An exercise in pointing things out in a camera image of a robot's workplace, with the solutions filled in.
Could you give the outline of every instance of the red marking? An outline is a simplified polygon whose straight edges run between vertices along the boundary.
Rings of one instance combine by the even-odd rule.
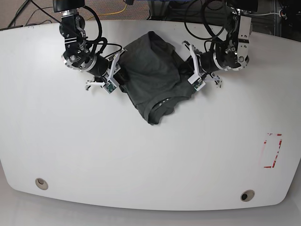
[[[274,167],[275,167],[276,161],[277,161],[277,158],[278,158],[278,154],[279,154],[279,151],[280,151],[281,144],[282,144],[282,139],[280,139],[280,141],[279,141],[279,150],[278,150],[277,155],[276,155],[276,157],[275,157],[273,166],[265,166],[264,168],[274,168]]]

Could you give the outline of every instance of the screw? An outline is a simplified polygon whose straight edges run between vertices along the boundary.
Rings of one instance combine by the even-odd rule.
[[[71,61],[71,62],[75,62],[75,60],[76,60],[76,57],[75,57],[74,55],[72,55],[72,56],[70,57],[70,61]]]
[[[243,56],[241,56],[238,60],[239,60],[239,62],[242,63],[245,60],[245,58]]]

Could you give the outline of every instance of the metal bracket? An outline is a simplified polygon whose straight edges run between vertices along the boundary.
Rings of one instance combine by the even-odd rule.
[[[207,76],[202,79],[202,76],[204,76],[205,72],[200,73],[200,63],[198,62],[197,54],[199,51],[194,47],[194,45],[190,45],[187,41],[184,41],[182,44],[184,44],[190,51],[191,58],[193,60],[193,66],[194,66],[194,74],[188,79],[188,82],[194,87],[196,91],[200,91],[205,85],[206,82],[214,81],[215,84],[219,87],[221,87],[221,79],[219,76],[216,76],[214,73],[209,73],[208,75],[210,78],[207,78]]]
[[[83,43],[81,43],[81,45],[79,46],[79,49],[83,51],[87,41],[85,39],[86,38],[86,31],[80,27],[80,24],[79,24],[80,20],[81,20],[81,17],[76,16],[76,18],[75,18],[76,28],[80,31],[80,33],[82,34],[82,37],[83,37]]]
[[[240,16],[237,58],[242,67],[248,64],[247,56],[249,51],[251,20],[250,17]]]
[[[119,86],[119,83],[114,79],[114,75],[121,69],[118,61],[122,53],[123,51],[115,54],[111,67],[103,76],[106,79],[106,82],[95,82],[95,79],[93,79],[86,82],[85,89],[89,90],[91,86],[100,86],[104,88],[108,93],[113,92]]]

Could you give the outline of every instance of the yellow cable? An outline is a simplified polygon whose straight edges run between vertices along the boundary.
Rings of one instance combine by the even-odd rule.
[[[121,11],[119,11],[119,12],[99,14],[99,15],[97,15],[97,16],[100,17],[100,16],[107,16],[107,15],[114,15],[114,14],[122,13],[124,10],[126,10],[126,8],[127,8],[127,4],[126,4],[126,6],[124,7],[124,9],[121,10]]]

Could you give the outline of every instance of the cable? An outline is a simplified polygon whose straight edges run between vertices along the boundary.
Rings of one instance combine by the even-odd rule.
[[[49,21],[49,22],[52,24],[52,21],[51,21],[51,20],[45,20],[45,21],[43,21],[42,23],[39,23],[39,24],[37,24],[37,25],[43,24],[43,23],[45,23],[45,22],[47,22],[47,21]]]
[[[177,1],[174,1],[176,4],[178,5],[185,5],[187,4],[189,1],[183,1],[183,2],[177,2]]]
[[[267,16],[267,15],[272,15],[272,14],[276,14],[280,16],[280,13],[265,13],[265,14],[249,14],[251,16]]]
[[[30,0],[25,0],[25,2],[20,6],[20,8],[17,10],[14,18],[11,20],[11,22],[9,23],[9,25],[7,26],[7,28],[9,28],[12,24],[14,24],[14,26],[16,25],[16,19],[18,18],[18,16],[23,12],[23,10],[28,6],[28,3],[30,2]]]
[[[84,39],[81,35],[77,34],[76,32],[74,32],[68,25],[60,22],[59,20],[55,19],[53,16],[51,16],[49,13],[47,13],[45,10],[43,10],[40,6],[38,6],[33,0],[30,0],[33,5],[35,5],[38,9],[40,9],[43,13],[45,13],[47,16],[49,16],[51,19],[53,19],[54,21],[58,22],[60,25],[62,26],[65,26],[65,28],[67,30],[69,30],[69,32],[71,32],[72,34],[76,35],[77,37],[79,37],[81,40],[86,40],[87,43],[90,43],[90,44],[98,44],[98,42],[96,41],[91,41],[91,40],[87,40],[87,39]]]
[[[201,9],[201,18],[203,20],[203,23],[204,23],[204,26],[205,26],[206,30],[212,36],[212,39],[217,39],[217,40],[221,41],[221,39],[218,38],[218,36],[220,36],[220,34],[225,30],[225,28],[228,24],[226,3],[225,3],[225,0],[218,0],[218,1],[222,1],[222,5],[223,5],[224,11],[225,11],[225,23],[224,23],[224,26],[221,28],[220,32],[218,32],[217,34],[214,34],[213,31],[211,30],[208,22],[206,21],[206,18],[205,18],[205,9],[213,1],[216,1],[216,0],[208,0],[204,3],[204,5]]]
[[[30,19],[32,18],[32,16],[37,12],[37,11],[39,11],[40,9],[36,9],[33,13],[32,13],[32,15],[29,17],[29,19],[27,20],[27,22],[26,22],[26,24],[25,24],[25,26],[27,26],[27,24],[28,24],[28,22],[30,21]]]
[[[114,44],[114,43],[108,43],[108,46],[118,46],[120,49],[118,49],[117,51],[113,52],[113,53],[110,53],[109,55],[105,56],[104,58],[108,58],[112,55],[114,55],[115,53],[118,53],[119,51],[122,50],[122,46],[119,45],[119,44]]]
[[[279,3],[279,5],[280,5],[280,7],[283,9],[283,6],[282,6],[280,0],[278,0],[278,3]]]
[[[221,6],[218,7],[218,8],[210,8],[209,6],[207,6],[207,8],[210,9],[210,10],[213,10],[213,11],[217,11],[217,10],[222,9],[222,8],[223,8],[223,5],[221,5]]]
[[[149,15],[149,17],[146,20],[149,20],[151,18],[151,11],[149,10],[149,12],[150,12],[150,15]]]
[[[207,41],[205,41],[205,42],[204,42],[204,49],[205,49],[206,52],[208,52],[207,47],[206,47],[207,42],[221,43],[221,42],[219,42],[219,41],[213,41],[213,40],[207,40]]]
[[[114,15],[114,14],[118,14],[118,13],[122,13],[124,10],[126,10],[127,8],[127,4],[126,6],[124,7],[123,10],[119,11],[119,12],[115,12],[115,13],[105,13],[105,14],[98,14],[97,16],[100,17],[100,16],[108,16],[108,15]]]
[[[90,7],[88,6],[84,6],[83,7],[84,9],[88,10],[90,13],[93,14],[93,17],[95,18],[96,22],[97,22],[97,26],[98,26],[98,36],[95,40],[93,40],[93,42],[97,42],[97,44],[94,44],[93,47],[92,47],[92,51],[91,51],[91,55],[93,56],[95,51],[96,51],[96,48],[97,48],[97,45],[99,44],[99,42],[102,40],[103,41],[103,46],[101,47],[100,51],[99,51],[99,54],[100,52],[102,52],[104,50],[104,48],[106,47],[108,41],[106,38],[102,38],[102,35],[103,35],[103,27],[102,27],[102,24],[97,16],[97,14],[94,12],[94,10],[92,10]]]
[[[194,35],[194,34],[188,29],[187,24],[186,24],[187,12],[188,12],[189,8],[190,8],[194,3],[196,3],[197,1],[198,1],[198,0],[194,0],[194,1],[187,7],[186,12],[185,12],[184,26],[185,26],[187,32],[188,32],[192,37],[194,37],[194,38],[196,38],[196,39],[199,39],[199,40],[212,40],[212,39],[217,38],[217,37],[224,31],[224,29],[225,29],[225,27],[226,27],[226,25],[227,25],[227,19],[225,20],[225,24],[223,25],[223,27],[222,27],[222,29],[220,30],[220,32],[218,32],[216,35],[211,31],[211,28],[209,27],[208,22],[205,20],[205,8],[208,6],[209,3],[211,3],[211,2],[213,2],[213,1],[215,1],[215,0],[209,0],[209,1],[206,1],[206,2],[204,3],[204,5],[203,5],[202,9],[201,9],[201,16],[202,16],[202,18],[203,18],[204,26],[205,26],[205,28],[207,29],[207,31],[209,32],[209,34],[211,35],[211,38],[200,38],[200,37]]]
[[[180,15],[180,16],[185,16],[185,14],[180,14],[180,13],[178,13],[178,12],[173,12],[173,13],[175,13],[175,14],[177,14],[177,15]],[[197,12],[197,13],[195,13],[195,14],[191,14],[191,15],[187,15],[187,16],[196,16],[197,14],[199,14],[200,12]]]

